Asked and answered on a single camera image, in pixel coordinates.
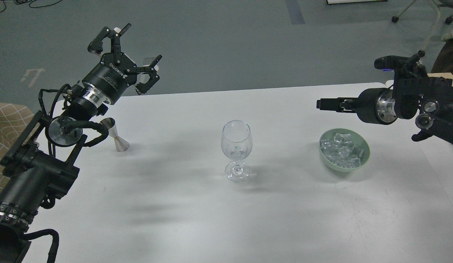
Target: bowl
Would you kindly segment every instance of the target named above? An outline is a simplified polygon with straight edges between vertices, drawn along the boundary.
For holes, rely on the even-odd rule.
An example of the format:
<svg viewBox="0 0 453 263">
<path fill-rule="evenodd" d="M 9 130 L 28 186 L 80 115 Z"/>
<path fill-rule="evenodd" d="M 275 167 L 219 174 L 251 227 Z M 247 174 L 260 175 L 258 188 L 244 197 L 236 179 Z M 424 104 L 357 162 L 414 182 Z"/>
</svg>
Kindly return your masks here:
<svg viewBox="0 0 453 263">
<path fill-rule="evenodd" d="M 356 168 L 344 168 L 344 167 L 341 167 L 341 166 L 338 166 L 338 165 L 332 163 L 331 161 L 329 161 L 325 157 L 325 155 L 322 152 L 322 149 L 320 147 L 320 142 L 322 140 L 326 140 L 326 139 L 333 139 L 333 137 L 335 136 L 335 133 L 351 134 L 351 138 L 352 138 L 353 144 L 364 150 L 364 152 L 362 154 L 362 157 L 360 158 L 361 159 L 361 165 L 359 167 L 356 167 Z M 348 129 L 344 129 L 344 128 L 337 128 L 337 129 L 327 130 L 320 137 L 320 140 L 319 140 L 318 144 L 319 144 L 318 146 L 319 146 L 320 156 L 322 158 L 323 163 L 325 163 L 325 165 L 327 165 L 328 167 L 330 167 L 333 170 L 336 170 L 338 172 L 355 171 L 355 170 L 365 166 L 365 164 L 368 162 L 369 158 L 371 157 L 371 149 L 369 148 L 368 142 L 366 142 L 365 139 L 361 135 L 359 135 L 357 132 L 355 132 L 353 130 L 348 130 Z"/>
</svg>

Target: beige cushion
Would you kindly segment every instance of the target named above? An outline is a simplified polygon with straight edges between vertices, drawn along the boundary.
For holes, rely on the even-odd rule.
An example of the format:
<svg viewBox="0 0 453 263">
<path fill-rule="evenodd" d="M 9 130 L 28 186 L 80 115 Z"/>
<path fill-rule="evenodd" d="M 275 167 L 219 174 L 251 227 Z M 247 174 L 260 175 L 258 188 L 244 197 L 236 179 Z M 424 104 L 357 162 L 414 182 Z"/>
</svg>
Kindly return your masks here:
<svg viewBox="0 0 453 263">
<path fill-rule="evenodd" d="M 0 103 L 0 160 L 33 118 L 30 109 L 23 105 Z M 3 176 L 0 166 L 0 192 L 9 178 Z"/>
</svg>

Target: empty wine glass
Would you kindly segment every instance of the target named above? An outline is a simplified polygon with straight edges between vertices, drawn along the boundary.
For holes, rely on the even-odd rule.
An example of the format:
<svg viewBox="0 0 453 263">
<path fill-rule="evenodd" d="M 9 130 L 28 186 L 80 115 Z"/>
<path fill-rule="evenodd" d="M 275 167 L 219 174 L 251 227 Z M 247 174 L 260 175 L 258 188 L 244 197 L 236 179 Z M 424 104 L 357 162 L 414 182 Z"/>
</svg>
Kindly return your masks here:
<svg viewBox="0 0 453 263">
<path fill-rule="evenodd" d="M 228 179 L 242 182 L 248 178 L 250 168 L 241 160 L 245 159 L 252 149 L 253 139 L 247 123 L 234 120 L 223 127 L 222 150 L 228 158 L 233 160 L 225 168 Z"/>
</svg>

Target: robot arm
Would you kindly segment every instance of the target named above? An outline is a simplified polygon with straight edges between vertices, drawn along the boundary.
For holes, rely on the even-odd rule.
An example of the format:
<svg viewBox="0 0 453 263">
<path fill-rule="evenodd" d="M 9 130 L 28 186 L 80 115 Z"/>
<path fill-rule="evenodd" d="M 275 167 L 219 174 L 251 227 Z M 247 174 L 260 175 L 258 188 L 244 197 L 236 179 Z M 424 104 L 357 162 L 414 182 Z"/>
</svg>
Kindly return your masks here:
<svg viewBox="0 0 453 263">
<path fill-rule="evenodd" d="M 111 52 L 103 54 L 100 62 L 83 78 L 83 87 L 66 84 L 59 90 L 40 91 L 38 100 L 42 110 L 34 115 L 2 158 L 0 164 L 5 167 L 3 175 L 9 177 L 10 181 L 0 193 L 0 263 L 20 263 L 30 246 L 30 240 L 42 235 L 53 236 L 48 262 L 54 262 L 58 248 L 56 231 L 47 229 L 25 234 L 38 208 L 52 208 L 56 199 L 68 193 L 80 171 L 74 162 L 81 149 L 96 145 L 108 136 L 107 128 L 90 121 L 92 117 L 106 113 L 108 107 L 103 103 L 116 103 L 126 89 L 136 83 L 138 74 L 150 76 L 147 83 L 136 85 L 139 94 L 146 93 L 160 79 L 155 65 L 162 58 L 161 55 L 151 65 L 137 67 L 121 52 L 119 38 L 130 26 L 126 25 L 122 30 L 104 27 L 88 45 L 89 52 L 100 54 L 104 38 L 111 39 Z M 43 91 L 57 92 L 49 114 L 42 101 Z M 53 109 L 60 95 L 65 98 L 64 112 L 53 117 Z M 98 131 L 101 136 L 86 142 L 87 136 L 83 134 L 83 129 L 87 128 Z M 39 150 L 35 143 L 43 130 L 50 144 L 49 154 Z M 73 145 L 66 160 L 55 157 L 52 149 L 56 146 Z"/>
<path fill-rule="evenodd" d="M 393 89 L 370 88 L 358 98 L 320 99 L 317 108 L 356 113 L 361 121 L 390 125 L 397 118 L 411 119 L 420 133 L 413 141 L 436 136 L 453 144 L 452 80 L 428 77 L 419 55 L 387 56 L 375 60 L 375 68 L 395 72 Z"/>
</svg>

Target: metal jigger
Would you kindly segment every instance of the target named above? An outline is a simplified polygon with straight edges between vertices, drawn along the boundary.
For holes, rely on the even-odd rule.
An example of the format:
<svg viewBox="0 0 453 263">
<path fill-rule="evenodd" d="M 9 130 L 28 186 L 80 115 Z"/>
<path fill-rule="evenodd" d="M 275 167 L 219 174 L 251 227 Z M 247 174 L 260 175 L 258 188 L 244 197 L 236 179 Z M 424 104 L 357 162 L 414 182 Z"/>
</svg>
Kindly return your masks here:
<svg viewBox="0 0 453 263">
<path fill-rule="evenodd" d="M 116 130 L 116 121 L 113 118 L 104 118 L 100 121 L 100 124 L 108 128 L 109 136 L 114 138 L 116 145 L 116 151 L 124 152 L 129 148 L 129 143 L 123 138 L 118 136 L 118 130 Z"/>
</svg>

